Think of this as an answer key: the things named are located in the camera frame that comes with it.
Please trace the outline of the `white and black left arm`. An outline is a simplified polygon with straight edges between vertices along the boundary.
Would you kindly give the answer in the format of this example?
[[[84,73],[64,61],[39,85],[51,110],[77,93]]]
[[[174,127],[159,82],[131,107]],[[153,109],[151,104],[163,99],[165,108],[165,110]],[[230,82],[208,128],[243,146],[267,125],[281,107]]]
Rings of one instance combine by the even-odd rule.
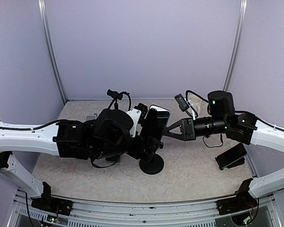
[[[143,104],[120,110],[118,100],[128,92],[108,90],[109,106],[94,120],[55,120],[44,125],[7,124],[0,120],[0,172],[22,188],[34,203],[53,210],[57,200],[49,184],[39,181],[22,167],[15,151],[45,153],[61,158],[97,159],[128,154],[149,162],[161,142],[164,127],[158,111]]]

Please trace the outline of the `black phone with silver back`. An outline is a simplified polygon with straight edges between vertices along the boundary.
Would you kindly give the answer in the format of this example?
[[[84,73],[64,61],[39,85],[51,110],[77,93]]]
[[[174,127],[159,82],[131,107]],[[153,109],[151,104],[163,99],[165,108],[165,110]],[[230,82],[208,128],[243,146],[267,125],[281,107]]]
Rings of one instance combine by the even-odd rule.
[[[114,162],[118,163],[118,162],[120,162],[120,159],[121,159],[121,156],[114,156],[114,157],[105,158],[105,160],[107,162],[112,162],[112,163],[114,163]]]

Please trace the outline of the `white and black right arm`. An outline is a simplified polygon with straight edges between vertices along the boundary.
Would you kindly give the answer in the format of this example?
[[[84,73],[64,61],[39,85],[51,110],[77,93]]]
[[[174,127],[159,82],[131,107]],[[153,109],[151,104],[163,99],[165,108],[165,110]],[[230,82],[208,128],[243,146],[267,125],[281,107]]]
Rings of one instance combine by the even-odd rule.
[[[208,117],[183,118],[163,131],[163,135],[182,141],[197,137],[225,134],[227,138],[246,145],[259,145],[284,153],[284,128],[279,128],[247,111],[236,111],[230,92],[216,90],[208,95]],[[274,191],[284,189],[284,168],[263,177],[250,178],[242,182],[233,206],[244,209],[256,199]]]

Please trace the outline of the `black round stand base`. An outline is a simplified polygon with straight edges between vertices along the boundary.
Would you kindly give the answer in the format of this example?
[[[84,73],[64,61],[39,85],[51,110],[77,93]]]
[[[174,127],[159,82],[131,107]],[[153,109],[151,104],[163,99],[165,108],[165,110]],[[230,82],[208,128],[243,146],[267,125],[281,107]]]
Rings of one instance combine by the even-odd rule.
[[[123,94],[122,94],[122,93],[118,93],[117,91],[113,91],[113,90],[111,90],[111,89],[109,89],[109,90],[107,91],[107,95],[112,98],[112,101],[111,101],[111,103],[110,103],[109,106],[108,106],[108,109],[110,109],[111,106],[112,106],[115,102],[117,102],[118,100],[122,100],[122,98],[123,98]]]

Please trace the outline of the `blue phone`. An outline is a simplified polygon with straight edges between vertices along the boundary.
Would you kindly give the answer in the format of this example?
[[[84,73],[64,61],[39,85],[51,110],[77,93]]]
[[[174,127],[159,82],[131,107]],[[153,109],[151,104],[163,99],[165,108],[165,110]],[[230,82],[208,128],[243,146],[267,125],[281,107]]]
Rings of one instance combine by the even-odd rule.
[[[163,137],[163,131],[165,130],[169,119],[170,119],[170,110],[165,109],[163,107],[157,106],[157,105],[151,105],[150,109],[155,109],[157,111],[157,129],[158,129],[158,134],[157,134],[157,139],[161,140]]]

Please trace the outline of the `black front stand with pole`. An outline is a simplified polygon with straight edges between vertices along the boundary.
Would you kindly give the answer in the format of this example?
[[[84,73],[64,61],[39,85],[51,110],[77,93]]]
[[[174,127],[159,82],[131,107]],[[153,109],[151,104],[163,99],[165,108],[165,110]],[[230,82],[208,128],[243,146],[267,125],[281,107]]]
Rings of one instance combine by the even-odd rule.
[[[154,157],[150,161],[140,159],[139,167],[148,175],[156,175],[163,170],[164,160],[160,155],[155,153]]]

